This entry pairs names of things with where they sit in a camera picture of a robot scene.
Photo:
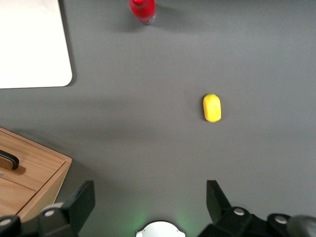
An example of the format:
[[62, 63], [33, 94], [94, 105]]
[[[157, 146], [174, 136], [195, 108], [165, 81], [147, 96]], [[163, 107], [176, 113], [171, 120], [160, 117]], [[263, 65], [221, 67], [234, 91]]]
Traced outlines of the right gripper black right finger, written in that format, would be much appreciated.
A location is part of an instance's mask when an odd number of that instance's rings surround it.
[[258, 218], [239, 206], [231, 206], [215, 180], [206, 184], [206, 206], [212, 223], [200, 237], [262, 237]]

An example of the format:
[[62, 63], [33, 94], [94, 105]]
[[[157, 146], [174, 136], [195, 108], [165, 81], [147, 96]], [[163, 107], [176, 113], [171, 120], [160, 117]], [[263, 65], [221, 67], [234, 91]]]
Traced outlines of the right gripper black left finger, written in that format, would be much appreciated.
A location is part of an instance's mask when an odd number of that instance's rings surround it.
[[64, 203], [47, 207], [39, 214], [39, 236], [77, 237], [94, 207], [94, 182], [85, 181]]

